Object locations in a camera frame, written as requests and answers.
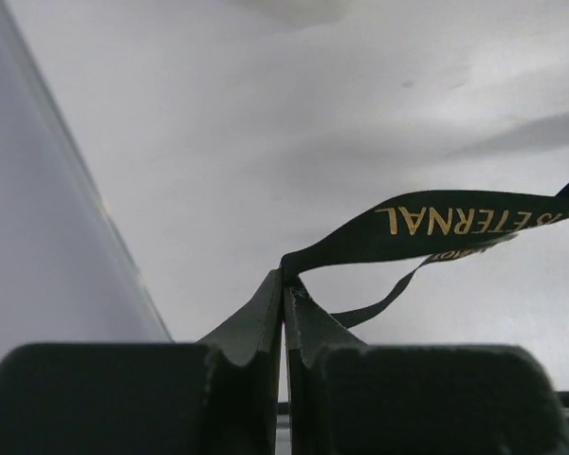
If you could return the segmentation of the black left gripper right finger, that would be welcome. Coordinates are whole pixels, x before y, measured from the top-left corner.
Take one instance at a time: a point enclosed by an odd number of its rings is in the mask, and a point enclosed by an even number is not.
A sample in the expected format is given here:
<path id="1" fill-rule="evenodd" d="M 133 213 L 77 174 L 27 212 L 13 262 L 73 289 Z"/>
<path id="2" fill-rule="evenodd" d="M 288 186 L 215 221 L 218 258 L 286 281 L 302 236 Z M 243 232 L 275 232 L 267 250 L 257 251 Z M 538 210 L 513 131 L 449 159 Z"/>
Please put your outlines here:
<path id="1" fill-rule="evenodd" d="M 337 322 L 310 296 L 300 279 L 284 285 L 284 332 L 288 381 L 291 452 L 314 454 L 316 433 L 310 371 L 321 348 L 363 342 Z"/>

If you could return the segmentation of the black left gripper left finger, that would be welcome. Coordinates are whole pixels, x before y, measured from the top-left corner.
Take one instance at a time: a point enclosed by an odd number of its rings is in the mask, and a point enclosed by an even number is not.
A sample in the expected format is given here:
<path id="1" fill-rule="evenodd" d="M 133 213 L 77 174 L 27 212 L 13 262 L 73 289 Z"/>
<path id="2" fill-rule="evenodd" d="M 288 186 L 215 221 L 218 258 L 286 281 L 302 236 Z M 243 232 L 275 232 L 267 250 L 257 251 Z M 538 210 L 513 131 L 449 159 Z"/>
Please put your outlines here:
<path id="1" fill-rule="evenodd" d="M 282 270 L 199 342 L 211 348 L 203 454 L 273 454 L 281 362 Z"/>

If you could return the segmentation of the black ribbon with gold text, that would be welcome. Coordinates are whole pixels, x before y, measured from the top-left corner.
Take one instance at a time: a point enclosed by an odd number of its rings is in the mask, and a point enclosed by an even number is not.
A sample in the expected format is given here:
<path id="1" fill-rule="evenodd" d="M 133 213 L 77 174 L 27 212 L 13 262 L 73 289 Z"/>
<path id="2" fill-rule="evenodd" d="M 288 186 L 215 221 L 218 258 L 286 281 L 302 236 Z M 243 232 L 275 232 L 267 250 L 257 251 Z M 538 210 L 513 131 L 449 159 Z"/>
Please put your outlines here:
<path id="1" fill-rule="evenodd" d="M 281 259 L 284 298 L 308 301 L 303 272 L 345 264 L 418 258 L 422 266 L 457 261 L 569 220 L 569 183 L 554 195 L 431 190 L 404 193 L 364 211 L 315 244 Z"/>

